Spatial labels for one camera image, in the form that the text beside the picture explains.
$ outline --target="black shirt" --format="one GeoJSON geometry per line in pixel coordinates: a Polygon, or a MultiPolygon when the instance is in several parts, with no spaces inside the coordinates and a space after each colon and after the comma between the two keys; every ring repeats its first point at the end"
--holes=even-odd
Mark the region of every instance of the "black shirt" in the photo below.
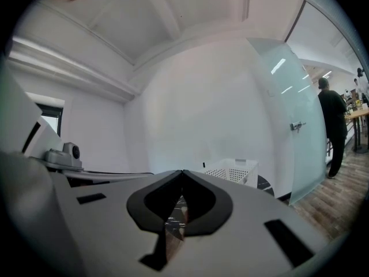
{"type": "Polygon", "coordinates": [[[318,97],[323,110],[327,138],[347,136],[344,115],[347,107],[342,97],[333,90],[321,91],[318,97]]]}

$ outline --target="ceiling light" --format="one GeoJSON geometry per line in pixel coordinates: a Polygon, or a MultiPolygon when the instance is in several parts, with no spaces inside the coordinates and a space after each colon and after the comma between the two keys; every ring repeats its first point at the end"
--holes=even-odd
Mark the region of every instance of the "ceiling light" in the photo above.
{"type": "Polygon", "coordinates": [[[271,71],[272,74],[274,74],[276,72],[276,70],[279,69],[279,67],[285,62],[286,60],[283,58],[279,61],[279,63],[273,68],[273,70],[271,71]]]}
{"type": "Polygon", "coordinates": [[[282,91],[281,94],[284,94],[287,90],[290,90],[292,86],[288,87],[286,90],[282,91]]]}
{"type": "Polygon", "coordinates": [[[329,71],[328,73],[326,73],[322,78],[327,78],[327,76],[331,73],[332,71],[329,71]]]}
{"type": "Polygon", "coordinates": [[[308,88],[308,87],[310,87],[310,85],[308,85],[308,86],[304,87],[303,89],[299,90],[298,92],[301,92],[302,90],[304,90],[304,89],[306,89],[306,88],[308,88]]]}

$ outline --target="wooden floor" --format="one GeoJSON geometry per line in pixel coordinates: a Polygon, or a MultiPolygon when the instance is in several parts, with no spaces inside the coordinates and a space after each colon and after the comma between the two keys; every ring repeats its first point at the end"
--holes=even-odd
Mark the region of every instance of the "wooden floor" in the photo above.
{"type": "MultiPolygon", "coordinates": [[[[362,143],[367,143],[364,136],[362,143]]],[[[346,157],[336,178],[325,179],[292,206],[329,241],[350,230],[368,191],[369,153],[356,154],[352,152],[352,146],[353,139],[346,146],[346,157]]]]}

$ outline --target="white wall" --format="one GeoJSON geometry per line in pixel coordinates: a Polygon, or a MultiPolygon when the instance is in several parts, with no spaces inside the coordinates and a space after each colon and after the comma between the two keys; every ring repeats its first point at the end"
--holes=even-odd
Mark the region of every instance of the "white wall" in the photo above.
{"type": "Polygon", "coordinates": [[[44,76],[12,69],[24,91],[65,101],[61,138],[81,150],[86,170],[129,172],[123,131],[123,106],[44,76]]]}
{"type": "MultiPolygon", "coordinates": [[[[246,158],[259,161],[259,174],[275,186],[278,125],[270,121],[250,49],[246,40],[210,43],[137,76],[149,85],[124,106],[131,171],[200,170],[202,162],[246,158]]],[[[293,169],[293,161],[285,166],[293,169]]]]}
{"type": "Polygon", "coordinates": [[[329,89],[336,91],[338,94],[344,94],[346,89],[351,91],[357,88],[356,84],[353,82],[353,76],[335,71],[331,74],[332,76],[328,78],[329,89]]]}

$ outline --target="black slot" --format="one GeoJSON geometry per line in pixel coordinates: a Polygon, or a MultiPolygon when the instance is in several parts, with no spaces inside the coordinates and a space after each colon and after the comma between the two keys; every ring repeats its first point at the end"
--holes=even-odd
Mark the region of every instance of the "black slot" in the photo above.
{"type": "Polygon", "coordinates": [[[96,185],[105,185],[105,184],[110,184],[110,181],[97,182],[97,183],[95,183],[93,185],[96,186],[96,185]]]}
{"type": "Polygon", "coordinates": [[[23,146],[23,149],[22,149],[22,153],[25,153],[25,151],[27,150],[28,146],[29,146],[29,143],[32,141],[33,137],[35,136],[36,132],[39,130],[39,128],[41,127],[41,125],[36,122],[36,124],[34,125],[34,127],[32,128],[28,138],[27,138],[27,141],[25,141],[25,144],[23,146]]]}
{"type": "Polygon", "coordinates": [[[213,234],[232,214],[228,193],[188,170],[178,170],[134,192],[127,201],[128,213],[141,230],[159,235],[154,252],[140,262],[157,271],[167,264],[165,221],[181,196],[188,207],[185,237],[213,234]]]}
{"type": "Polygon", "coordinates": [[[271,220],[264,225],[294,267],[305,263],[313,256],[313,253],[281,220],[271,220]]]}
{"type": "Polygon", "coordinates": [[[100,200],[100,199],[104,199],[104,198],[106,198],[106,196],[104,194],[97,193],[97,194],[78,197],[77,200],[80,204],[85,204],[85,203],[90,203],[90,202],[100,200]]]}

